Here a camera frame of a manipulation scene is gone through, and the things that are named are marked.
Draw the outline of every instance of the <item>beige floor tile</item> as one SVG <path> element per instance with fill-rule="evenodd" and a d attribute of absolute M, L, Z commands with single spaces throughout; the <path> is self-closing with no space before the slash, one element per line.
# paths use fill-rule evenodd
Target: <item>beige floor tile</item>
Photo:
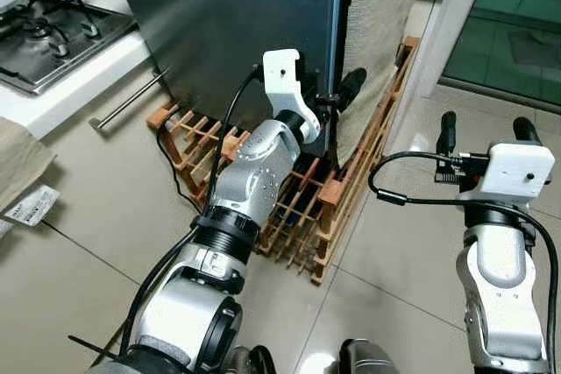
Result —
<path fill-rule="evenodd" d="M 390 152 L 409 150 L 414 143 L 419 144 L 417 139 L 422 141 L 420 148 L 417 149 L 434 152 L 440 134 L 442 114 L 449 110 L 453 110 L 457 116 L 456 149 L 454 153 L 485 153 L 491 142 L 499 139 L 514 139 L 515 137 L 512 130 L 512 117 L 493 116 L 476 109 L 468 109 L 435 100 L 432 97 L 430 99 L 416 98 L 401 124 Z M 424 160 L 415 164 L 415 167 L 433 173 L 435 164 Z"/>
<path fill-rule="evenodd" d="M 57 158 L 42 180 L 60 191 L 46 219 L 138 282 L 195 216 L 175 192 L 169 165 L 146 126 L 167 96 L 156 88 L 147 92 L 111 122 L 106 135 L 87 121 L 107 114 L 123 93 L 150 77 L 145 70 L 124 78 L 44 139 Z"/>
<path fill-rule="evenodd" d="M 348 338 L 365 338 L 381 346 L 401 374 L 473 372 L 462 330 L 339 271 L 299 368 L 315 353 L 337 356 Z"/>
<path fill-rule="evenodd" d="M 0 372 L 84 372 L 95 353 L 70 342 L 105 343 L 136 285 L 40 223 L 0 242 Z"/>
<path fill-rule="evenodd" d="M 332 266 L 320 287 L 308 275 L 297 276 L 285 265 L 252 256 L 244 291 L 237 300 L 244 319 L 237 344 L 262 344 L 273 353 L 279 373 L 290 373 L 312 328 L 332 280 Z"/>
<path fill-rule="evenodd" d="M 550 131 L 561 136 L 561 116 L 538 109 L 536 110 L 536 128 L 540 132 Z"/>
<path fill-rule="evenodd" d="M 511 121 L 519 116 L 525 116 L 532 122 L 536 119 L 536 110 L 531 107 L 462 89 L 445 87 L 444 85 L 437 85 L 430 99 L 444 104 L 458 105 L 464 109 L 474 109 L 493 116 L 504 117 Z"/>
<path fill-rule="evenodd" d="M 400 164 L 376 178 L 411 197 L 453 198 L 457 187 Z M 454 207 L 385 203 L 371 194 L 340 267 L 459 327 L 465 297 L 456 274 L 463 213 Z"/>
<path fill-rule="evenodd" d="M 551 184 L 543 187 L 539 197 L 530 206 L 561 218 L 561 136 L 547 131 L 540 131 L 539 136 L 543 144 L 550 148 L 556 163 L 551 171 Z"/>

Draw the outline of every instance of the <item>refrigerator door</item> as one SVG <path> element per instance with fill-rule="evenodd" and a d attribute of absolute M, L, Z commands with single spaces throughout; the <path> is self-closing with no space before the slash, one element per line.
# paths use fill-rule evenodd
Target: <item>refrigerator door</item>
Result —
<path fill-rule="evenodd" d="M 339 0 L 128 2 L 160 70 L 170 68 L 166 82 L 181 106 L 222 119 L 252 65 L 278 48 L 302 52 L 307 72 L 316 73 L 317 93 L 333 91 Z M 250 130 L 268 117 L 263 86 L 254 82 L 232 122 Z M 322 154 L 323 148 L 311 152 Z"/>

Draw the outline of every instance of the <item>gas stove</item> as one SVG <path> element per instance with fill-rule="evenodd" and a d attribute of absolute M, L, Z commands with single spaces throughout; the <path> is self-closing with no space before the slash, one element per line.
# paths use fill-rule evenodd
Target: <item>gas stove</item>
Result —
<path fill-rule="evenodd" d="M 82 0 L 25 0 L 0 14 L 0 82 L 40 95 L 134 26 Z"/>

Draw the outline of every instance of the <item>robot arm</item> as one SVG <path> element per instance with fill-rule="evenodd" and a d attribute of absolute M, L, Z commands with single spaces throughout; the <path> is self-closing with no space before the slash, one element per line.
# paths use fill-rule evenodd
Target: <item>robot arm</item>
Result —
<path fill-rule="evenodd" d="M 437 152 L 455 145 L 456 117 L 442 119 Z M 532 123 L 519 117 L 516 141 L 491 144 L 488 154 L 460 154 L 458 166 L 442 161 L 435 180 L 460 186 L 460 200 L 494 201 L 526 207 L 547 184 L 555 159 L 542 146 Z M 532 300 L 536 268 L 531 257 L 535 234 L 518 218 L 465 206 L 465 248 L 457 259 L 465 289 L 465 327 L 477 371 L 549 372 L 540 321 Z"/>
<path fill-rule="evenodd" d="M 266 94 L 275 119 L 263 122 L 217 179 L 194 235 L 148 301 L 126 355 L 90 374 L 218 372 L 242 317 L 232 295 L 241 292 L 259 228 L 279 186 L 319 134 L 315 114 L 296 80 L 296 50 L 263 57 Z"/>

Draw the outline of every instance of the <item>metal rod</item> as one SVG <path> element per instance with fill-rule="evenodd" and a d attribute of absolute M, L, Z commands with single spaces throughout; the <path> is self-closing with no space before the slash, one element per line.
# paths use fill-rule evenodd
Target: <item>metal rod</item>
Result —
<path fill-rule="evenodd" d="M 121 114 L 121 112 L 126 109 L 129 105 L 135 102 L 141 95 L 143 95 L 148 89 L 150 89 L 157 81 L 159 81 L 166 72 L 162 72 L 158 74 L 153 79 L 151 79 L 146 85 L 144 85 L 141 89 L 136 91 L 134 94 L 129 96 L 126 100 L 124 100 L 118 107 L 116 107 L 111 113 L 105 116 L 102 120 L 98 118 L 90 118 L 88 123 L 91 127 L 93 127 L 96 131 L 101 130 L 105 124 L 113 120 L 116 116 Z"/>
<path fill-rule="evenodd" d="M 103 355 L 103 356 L 106 356 L 106 357 L 111 358 L 111 359 L 117 359 L 117 355 L 115 355 L 113 352 L 110 352 L 110 351 L 108 351 L 108 350 L 106 350 L 106 349 L 104 349 L 100 346 L 94 345 L 93 343 L 84 341 L 83 339 L 81 339 L 77 336 L 68 335 L 68 339 L 70 339 L 72 342 L 78 343 L 79 345 L 83 346 L 84 348 L 88 348 L 88 349 L 91 349 L 91 350 L 97 352 L 99 355 Z"/>

